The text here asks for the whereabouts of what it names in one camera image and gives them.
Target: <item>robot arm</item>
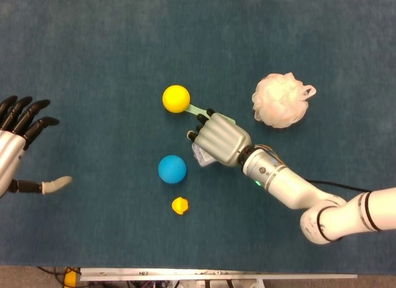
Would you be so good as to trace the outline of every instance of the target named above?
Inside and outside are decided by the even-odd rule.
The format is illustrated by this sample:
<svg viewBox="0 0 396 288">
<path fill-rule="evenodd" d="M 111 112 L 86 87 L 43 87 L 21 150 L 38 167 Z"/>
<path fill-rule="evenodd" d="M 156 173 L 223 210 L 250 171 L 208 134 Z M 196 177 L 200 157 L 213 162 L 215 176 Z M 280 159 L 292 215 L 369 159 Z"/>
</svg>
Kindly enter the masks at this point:
<svg viewBox="0 0 396 288">
<path fill-rule="evenodd" d="M 253 146 L 239 126 L 213 110 L 207 114 L 209 119 L 197 116 L 203 126 L 197 127 L 198 134 L 189 131 L 188 138 L 223 165 L 240 165 L 246 176 L 290 209 L 308 209 L 300 226 L 310 241 L 325 244 L 352 233 L 396 229 L 396 188 L 361 194 L 347 203 L 292 172 L 270 148 Z"/>
<path fill-rule="evenodd" d="M 24 97 L 17 101 L 16 96 L 11 96 L 0 103 L 0 196 L 7 190 L 13 193 L 50 193 L 71 182 L 71 177 L 42 184 L 13 179 L 29 145 L 43 129 L 59 124 L 57 119 L 48 116 L 32 124 L 35 115 L 47 107 L 50 101 L 37 101 L 22 113 L 30 102 L 32 102 L 31 97 Z"/>
</svg>

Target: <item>white fingertip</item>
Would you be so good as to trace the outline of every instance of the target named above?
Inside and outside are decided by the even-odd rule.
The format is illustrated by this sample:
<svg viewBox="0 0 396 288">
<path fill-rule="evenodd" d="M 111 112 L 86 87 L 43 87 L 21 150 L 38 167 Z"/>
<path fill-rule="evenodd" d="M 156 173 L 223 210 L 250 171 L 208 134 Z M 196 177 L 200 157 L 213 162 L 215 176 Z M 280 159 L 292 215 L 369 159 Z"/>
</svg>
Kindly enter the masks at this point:
<svg viewBox="0 0 396 288">
<path fill-rule="evenodd" d="M 43 183 L 41 183 L 41 186 L 43 188 L 43 194 L 55 192 L 65 186 L 67 186 L 72 181 L 73 181 L 73 178 L 70 176 L 61 177 L 55 181 L 44 181 Z"/>
</svg>

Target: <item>cable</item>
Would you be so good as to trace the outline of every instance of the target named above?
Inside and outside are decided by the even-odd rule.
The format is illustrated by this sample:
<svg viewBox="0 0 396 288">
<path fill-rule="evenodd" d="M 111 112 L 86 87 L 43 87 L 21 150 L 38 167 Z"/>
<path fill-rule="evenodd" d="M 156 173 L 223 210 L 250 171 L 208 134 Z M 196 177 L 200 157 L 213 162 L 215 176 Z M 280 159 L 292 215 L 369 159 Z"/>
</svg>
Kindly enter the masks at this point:
<svg viewBox="0 0 396 288">
<path fill-rule="evenodd" d="M 228 288 L 234 288 L 233 281 L 227 280 Z"/>
<path fill-rule="evenodd" d="M 272 157 L 274 157 L 275 159 L 277 159 L 280 163 L 282 163 L 283 165 L 285 165 L 285 163 L 282 161 L 282 159 L 277 155 L 277 153 L 275 153 L 273 151 L 273 149 L 271 149 L 269 146 L 266 146 L 265 144 L 255 144 L 254 147 L 259 147 L 263 150 L 265 150 L 268 154 L 270 154 Z"/>
<path fill-rule="evenodd" d="M 66 268 L 69 269 L 68 273 L 71 272 L 71 271 L 73 271 L 73 272 L 75 272 L 76 274 L 81 274 L 81 272 L 79 271 L 79 268 L 75 269 L 75 268 L 72 268 L 72 267 L 70 267 L 70 266 L 66 266 Z"/>
<path fill-rule="evenodd" d="M 319 180 L 307 180 L 307 179 L 305 179 L 305 180 L 312 184 L 323 184 L 323 185 L 336 186 L 336 187 L 349 189 L 349 190 L 353 190 L 353 191 L 357 191 L 357 192 L 371 192 L 370 190 L 366 190 L 366 189 L 362 189 L 362 188 L 358 188 L 358 187 L 352 187 L 352 186 L 343 185 L 343 184 L 338 184 L 338 183 L 334 183 L 332 181 L 319 181 Z"/>
<path fill-rule="evenodd" d="M 60 274 L 63 274 L 63 273 L 55 273 L 55 272 L 52 272 L 52 271 L 49 271 L 49 270 L 47 270 L 47 269 L 45 269 L 45 268 L 42 268 L 41 266 L 36 266 L 40 271 L 43 271 L 44 273 L 47 273 L 47 274 L 52 274 L 53 276 L 55 275 L 55 274 L 58 274 L 58 275 L 60 275 Z"/>
</svg>

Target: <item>metal bar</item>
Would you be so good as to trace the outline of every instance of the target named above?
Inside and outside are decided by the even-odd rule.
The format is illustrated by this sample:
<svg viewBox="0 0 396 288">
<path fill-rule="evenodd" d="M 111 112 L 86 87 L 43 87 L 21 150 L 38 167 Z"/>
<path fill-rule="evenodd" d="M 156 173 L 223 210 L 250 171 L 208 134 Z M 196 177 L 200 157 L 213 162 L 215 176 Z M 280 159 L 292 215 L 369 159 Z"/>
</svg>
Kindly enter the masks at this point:
<svg viewBox="0 0 396 288">
<path fill-rule="evenodd" d="M 82 268 L 81 281 L 356 279 L 356 274 L 267 274 L 206 269 Z"/>
</svg>

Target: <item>black cable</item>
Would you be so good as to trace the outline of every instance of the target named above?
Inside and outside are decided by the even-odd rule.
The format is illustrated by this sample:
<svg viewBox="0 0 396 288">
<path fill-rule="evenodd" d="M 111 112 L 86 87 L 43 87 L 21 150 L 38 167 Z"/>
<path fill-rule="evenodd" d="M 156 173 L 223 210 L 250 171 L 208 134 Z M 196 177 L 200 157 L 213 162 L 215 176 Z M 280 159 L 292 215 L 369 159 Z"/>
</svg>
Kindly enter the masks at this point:
<svg viewBox="0 0 396 288">
<path fill-rule="evenodd" d="M 362 188 L 358 188 L 358 187 L 352 187 L 352 186 L 343 185 L 343 184 L 338 184 L 338 183 L 334 183 L 332 181 L 318 181 L 318 180 L 307 180 L 307 179 L 305 179 L 305 180 L 312 184 L 323 184 L 323 185 L 336 186 L 336 187 L 349 189 L 349 190 L 353 190 L 353 191 L 357 191 L 357 192 L 371 192 L 370 190 L 366 190 L 366 189 L 362 189 Z"/>
<path fill-rule="evenodd" d="M 75 268 L 71 268 L 70 266 L 66 266 L 66 268 L 69 269 L 69 271 L 67 273 L 73 271 L 76 274 L 81 274 L 81 272 L 79 271 L 79 268 L 75 269 Z"/>
<path fill-rule="evenodd" d="M 58 275 L 60 275 L 60 274 L 63 274 L 63 273 L 55 273 L 55 272 L 52 272 L 52 271 L 49 271 L 49 270 L 47 270 L 47 269 L 45 269 L 45 268 L 42 268 L 41 266 L 36 266 L 40 271 L 43 271 L 44 273 L 47 273 L 47 274 L 52 274 L 53 276 L 55 275 L 55 274 L 58 274 Z"/>
<path fill-rule="evenodd" d="M 234 288 L 233 281 L 227 280 L 228 288 Z"/>
</svg>

